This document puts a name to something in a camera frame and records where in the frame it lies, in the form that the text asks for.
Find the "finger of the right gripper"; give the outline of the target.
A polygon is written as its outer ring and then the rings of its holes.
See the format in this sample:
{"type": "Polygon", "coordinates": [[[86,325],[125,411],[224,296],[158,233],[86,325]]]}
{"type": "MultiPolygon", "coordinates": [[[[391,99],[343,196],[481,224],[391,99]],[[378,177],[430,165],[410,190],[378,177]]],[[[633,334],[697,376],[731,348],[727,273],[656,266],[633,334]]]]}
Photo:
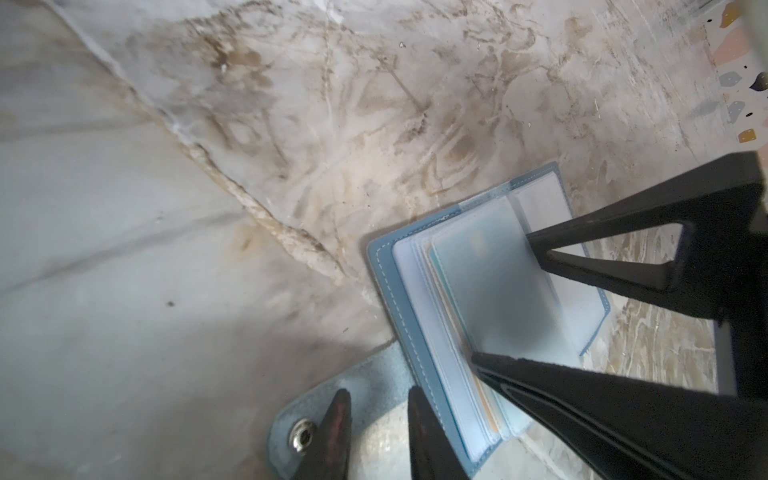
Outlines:
{"type": "Polygon", "coordinates": [[[756,153],[726,154],[527,239],[549,273],[690,317],[761,321],[765,190],[756,153]]]}
{"type": "Polygon", "coordinates": [[[604,479],[764,479],[767,405],[476,353],[486,384],[604,479]]]}

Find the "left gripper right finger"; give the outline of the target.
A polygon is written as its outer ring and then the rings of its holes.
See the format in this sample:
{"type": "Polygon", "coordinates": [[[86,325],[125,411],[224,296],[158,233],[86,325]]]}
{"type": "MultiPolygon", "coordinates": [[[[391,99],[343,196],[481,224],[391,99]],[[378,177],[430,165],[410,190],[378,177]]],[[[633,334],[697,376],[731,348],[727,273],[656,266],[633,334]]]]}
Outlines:
{"type": "Polygon", "coordinates": [[[413,480],[469,479],[419,386],[409,390],[408,432],[413,480]]]}

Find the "blue leather card holder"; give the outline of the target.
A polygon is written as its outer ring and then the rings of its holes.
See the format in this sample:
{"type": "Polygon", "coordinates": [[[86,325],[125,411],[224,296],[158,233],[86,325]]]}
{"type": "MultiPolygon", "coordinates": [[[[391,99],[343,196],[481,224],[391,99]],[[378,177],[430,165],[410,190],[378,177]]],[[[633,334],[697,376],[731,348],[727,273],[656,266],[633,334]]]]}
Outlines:
{"type": "MultiPolygon", "coordinates": [[[[493,390],[506,426],[501,439],[491,436],[473,380],[470,360],[476,352],[459,322],[430,246],[436,233],[463,214],[502,197],[510,201],[525,236],[572,216],[558,166],[549,163],[369,243],[372,277],[397,340],[313,388],[277,415],[267,455],[278,477],[288,479],[295,474],[332,398],[342,388],[350,392],[352,433],[359,436],[403,403],[413,386],[421,387],[469,475],[503,442],[528,428],[530,418],[493,390]]],[[[580,363],[609,316],[610,303],[598,288],[541,271],[550,283],[580,363]]]]}

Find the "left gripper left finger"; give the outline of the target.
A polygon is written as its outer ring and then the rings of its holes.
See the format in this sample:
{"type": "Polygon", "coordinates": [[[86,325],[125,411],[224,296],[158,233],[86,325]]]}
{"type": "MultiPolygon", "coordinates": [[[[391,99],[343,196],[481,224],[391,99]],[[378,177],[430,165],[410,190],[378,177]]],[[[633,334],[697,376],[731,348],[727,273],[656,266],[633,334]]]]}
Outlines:
{"type": "Polygon", "coordinates": [[[351,445],[351,395],[342,388],[334,395],[292,479],[347,480],[351,445]]]}

